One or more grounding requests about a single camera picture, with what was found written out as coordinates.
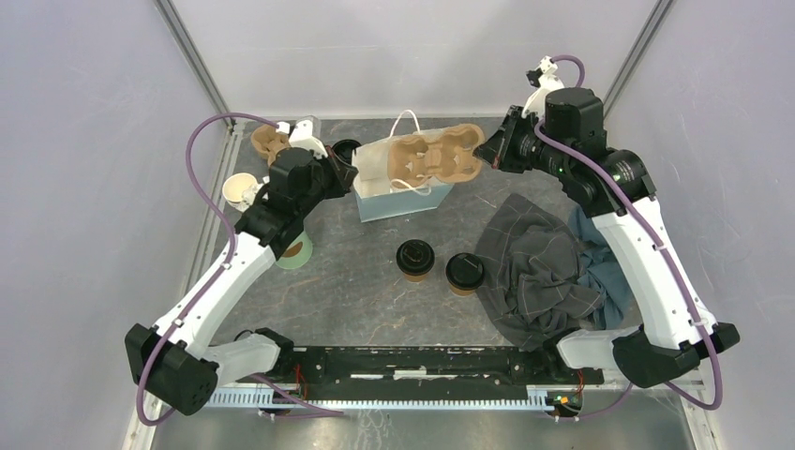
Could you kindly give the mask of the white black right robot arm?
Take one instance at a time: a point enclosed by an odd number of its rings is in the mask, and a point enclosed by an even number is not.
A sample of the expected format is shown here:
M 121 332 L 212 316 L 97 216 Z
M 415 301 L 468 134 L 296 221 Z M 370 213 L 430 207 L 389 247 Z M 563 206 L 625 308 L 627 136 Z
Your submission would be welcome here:
M 701 301 L 668 237 L 644 163 L 629 150 L 609 147 L 604 105 L 592 90 L 555 90 L 537 112 L 512 106 L 475 153 L 503 172 L 556 177 L 606 239 L 639 306 L 639 327 L 557 338 L 556 348 L 541 358 L 549 380 L 564 383 L 579 368 L 617 369 L 633 385 L 649 388 L 671 384 L 708 361 L 721 382 L 718 356 L 739 342 L 739 332 Z

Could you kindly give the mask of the light blue paper bag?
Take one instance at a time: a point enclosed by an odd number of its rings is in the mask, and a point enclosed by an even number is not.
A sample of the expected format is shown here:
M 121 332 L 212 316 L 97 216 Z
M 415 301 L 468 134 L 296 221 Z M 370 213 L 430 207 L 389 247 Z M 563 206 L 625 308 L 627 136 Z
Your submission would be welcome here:
M 453 189 L 452 184 L 435 178 L 424 181 L 420 187 L 409 187 L 406 182 L 394 181 L 387 176 L 389 145 L 398 139 L 396 128 L 406 113 L 412 117 L 415 126 L 411 137 L 436 137 L 442 132 L 440 128 L 421 129 L 416 114 L 412 110 L 404 110 L 397 116 L 388 137 L 361 145 L 353 151 L 352 165 L 358 174 L 352 186 L 362 222 L 436 209 Z

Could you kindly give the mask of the brown paper coffee cup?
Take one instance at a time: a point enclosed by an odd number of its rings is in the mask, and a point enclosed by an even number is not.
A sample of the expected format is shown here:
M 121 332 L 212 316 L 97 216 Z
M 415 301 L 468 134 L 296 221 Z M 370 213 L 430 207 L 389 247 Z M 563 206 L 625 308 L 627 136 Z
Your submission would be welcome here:
M 452 292 L 454 295 L 457 295 L 457 296 L 468 296 L 468 295 L 472 295 L 472 294 L 474 294 L 474 293 L 476 292 L 476 290 L 478 289 L 478 287 L 477 287 L 477 286 L 475 286 L 475 287 L 471 287 L 471 286 L 464 286 L 464 287 L 460 287 L 460 286 L 458 286 L 458 285 L 456 285 L 456 284 L 453 284 L 453 283 L 450 283 L 450 284 L 449 284 L 449 288 L 450 288 L 450 291 L 451 291 L 451 292 Z

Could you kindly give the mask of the single brown pulp carrier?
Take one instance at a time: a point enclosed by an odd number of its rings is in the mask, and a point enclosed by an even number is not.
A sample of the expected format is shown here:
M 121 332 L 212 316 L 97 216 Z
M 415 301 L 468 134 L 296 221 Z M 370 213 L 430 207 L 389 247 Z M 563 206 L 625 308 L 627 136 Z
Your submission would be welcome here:
M 484 142 L 484 132 L 474 124 L 399 137 L 389 145 L 387 177 L 411 188 L 420 188 L 431 179 L 445 184 L 472 181 L 483 166 L 474 150 Z

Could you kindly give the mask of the black plastic cup lid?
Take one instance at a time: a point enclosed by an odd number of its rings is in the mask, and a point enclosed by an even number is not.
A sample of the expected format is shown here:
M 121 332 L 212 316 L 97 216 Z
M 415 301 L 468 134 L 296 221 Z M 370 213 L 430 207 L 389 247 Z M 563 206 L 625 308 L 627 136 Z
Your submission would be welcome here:
M 475 254 L 461 252 L 452 256 L 445 266 L 448 283 L 460 287 L 480 287 L 486 276 L 486 268 L 482 260 Z

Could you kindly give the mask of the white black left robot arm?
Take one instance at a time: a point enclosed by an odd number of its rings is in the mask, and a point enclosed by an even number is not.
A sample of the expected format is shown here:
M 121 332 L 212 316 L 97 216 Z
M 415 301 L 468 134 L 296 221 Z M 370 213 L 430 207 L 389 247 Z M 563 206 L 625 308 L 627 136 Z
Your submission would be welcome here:
M 155 324 L 135 324 L 125 336 L 144 424 L 156 423 L 145 415 L 146 394 L 192 415 L 220 386 L 256 374 L 278 383 L 293 374 L 293 355 L 268 336 L 255 333 L 219 346 L 210 342 L 251 284 L 304 231 L 307 215 L 322 201 L 349 193 L 357 174 L 336 156 L 316 157 L 304 148 L 277 155 L 253 204 L 227 227 L 228 244 L 197 284 Z

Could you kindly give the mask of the brown pulp cup carriers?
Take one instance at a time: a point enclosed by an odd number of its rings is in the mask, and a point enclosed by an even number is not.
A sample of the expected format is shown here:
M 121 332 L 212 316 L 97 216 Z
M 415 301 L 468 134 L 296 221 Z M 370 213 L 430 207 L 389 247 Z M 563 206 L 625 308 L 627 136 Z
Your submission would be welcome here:
M 275 127 L 268 125 L 257 127 L 250 140 L 257 154 L 268 166 L 273 164 L 281 151 L 291 147 L 288 135 L 280 134 Z

